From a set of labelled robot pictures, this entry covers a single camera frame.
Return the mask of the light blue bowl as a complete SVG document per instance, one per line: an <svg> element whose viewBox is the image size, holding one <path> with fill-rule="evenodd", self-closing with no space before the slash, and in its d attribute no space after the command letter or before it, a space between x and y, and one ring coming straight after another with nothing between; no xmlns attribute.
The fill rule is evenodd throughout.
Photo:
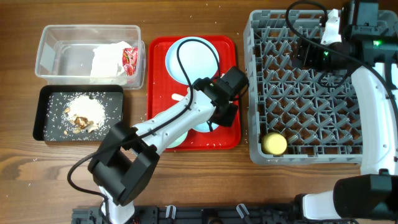
<svg viewBox="0 0 398 224"><path fill-rule="evenodd" d="M205 123L201 123L196 125L195 127L193 127L193 130L200 132L200 133L209 133L211 131L214 131L215 129L218 128L218 124L215 123L209 123L209 122L205 122Z"/></svg>

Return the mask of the rice and food scraps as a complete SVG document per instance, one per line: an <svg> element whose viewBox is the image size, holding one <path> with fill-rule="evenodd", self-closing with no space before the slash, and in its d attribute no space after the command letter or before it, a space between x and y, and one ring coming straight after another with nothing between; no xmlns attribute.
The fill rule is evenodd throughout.
<svg viewBox="0 0 398 224"><path fill-rule="evenodd" d="M121 92L56 92L47 103L46 141L100 141L122 120Z"/></svg>

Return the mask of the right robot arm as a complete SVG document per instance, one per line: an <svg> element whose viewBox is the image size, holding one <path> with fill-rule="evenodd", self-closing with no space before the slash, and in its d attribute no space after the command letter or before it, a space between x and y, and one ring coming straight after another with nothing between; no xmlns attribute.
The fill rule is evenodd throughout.
<svg viewBox="0 0 398 224"><path fill-rule="evenodd" d="M308 222L397 220L397 21L384 19L377 1L322 9L321 40L299 35L293 64L320 73L345 71L360 112L360 175L330 191L295 198L294 219Z"/></svg>

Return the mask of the white paper napkin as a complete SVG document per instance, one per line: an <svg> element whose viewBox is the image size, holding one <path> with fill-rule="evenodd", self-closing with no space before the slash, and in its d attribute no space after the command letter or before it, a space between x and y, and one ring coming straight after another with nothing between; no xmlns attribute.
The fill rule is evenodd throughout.
<svg viewBox="0 0 398 224"><path fill-rule="evenodd" d="M127 42L104 44L93 49L91 77L116 77L126 73L123 65L123 52L131 48Z"/></svg>

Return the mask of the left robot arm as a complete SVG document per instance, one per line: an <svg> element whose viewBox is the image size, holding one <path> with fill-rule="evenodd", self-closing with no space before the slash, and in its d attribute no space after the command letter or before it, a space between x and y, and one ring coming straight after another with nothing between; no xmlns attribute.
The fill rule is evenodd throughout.
<svg viewBox="0 0 398 224"><path fill-rule="evenodd" d="M143 123L116 123L103 139L88 170L106 197L101 211L109 223L126 223L134 199L147 187L160 155L195 126L211 122L229 127L238 106L232 101L249 80L238 67L217 79L199 78L188 94Z"/></svg>

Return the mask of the red snack wrapper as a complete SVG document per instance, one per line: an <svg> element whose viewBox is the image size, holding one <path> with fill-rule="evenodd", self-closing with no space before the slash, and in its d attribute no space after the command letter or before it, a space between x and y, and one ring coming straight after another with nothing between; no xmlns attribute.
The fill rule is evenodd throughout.
<svg viewBox="0 0 398 224"><path fill-rule="evenodd" d="M137 58L138 58L138 49L137 47L125 48L123 50L123 68L128 76L133 76L136 71L137 66Z"/></svg>

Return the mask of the mint green bowl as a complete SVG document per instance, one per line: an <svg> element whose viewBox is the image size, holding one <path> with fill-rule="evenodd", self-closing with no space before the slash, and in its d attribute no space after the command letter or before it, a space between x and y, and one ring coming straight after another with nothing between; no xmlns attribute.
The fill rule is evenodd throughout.
<svg viewBox="0 0 398 224"><path fill-rule="evenodd" d="M170 145L167 147L167 149L175 148L175 147L181 145L181 144L184 142L184 140L186 139L187 135L188 135L187 132L184 133L183 135L181 135L181 136L180 136L178 139L176 139L172 144L170 144Z"/></svg>

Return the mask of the yellow plastic cup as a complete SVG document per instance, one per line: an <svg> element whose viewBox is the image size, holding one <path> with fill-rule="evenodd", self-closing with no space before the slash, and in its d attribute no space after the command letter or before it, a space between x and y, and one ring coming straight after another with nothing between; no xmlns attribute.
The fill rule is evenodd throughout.
<svg viewBox="0 0 398 224"><path fill-rule="evenodd" d="M279 133L268 133L261 139L261 149L265 154L279 156L287 149L287 140Z"/></svg>

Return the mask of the cream plastic fork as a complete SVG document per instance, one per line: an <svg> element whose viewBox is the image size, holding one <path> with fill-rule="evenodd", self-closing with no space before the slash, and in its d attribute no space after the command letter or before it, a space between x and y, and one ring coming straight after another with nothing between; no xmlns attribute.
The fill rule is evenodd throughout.
<svg viewBox="0 0 398 224"><path fill-rule="evenodd" d="M183 95L179 95L177 93L173 93L171 97L175 101L181 101L181 100L185 99L187 96L186 95L183 96Z"/></svg>

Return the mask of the light blue plate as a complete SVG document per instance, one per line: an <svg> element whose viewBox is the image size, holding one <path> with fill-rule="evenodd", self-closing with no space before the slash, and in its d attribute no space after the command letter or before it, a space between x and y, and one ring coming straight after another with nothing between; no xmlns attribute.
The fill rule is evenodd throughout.
<svg viewBox="0 0 398 224"><path fill-rule="evenodd" d="M169 75L178 83L188 85L177 56L191 83L198 78L213 78L218 72L220 56L215 46L200 37L184 37L174 42L165 56Z"/></svg>

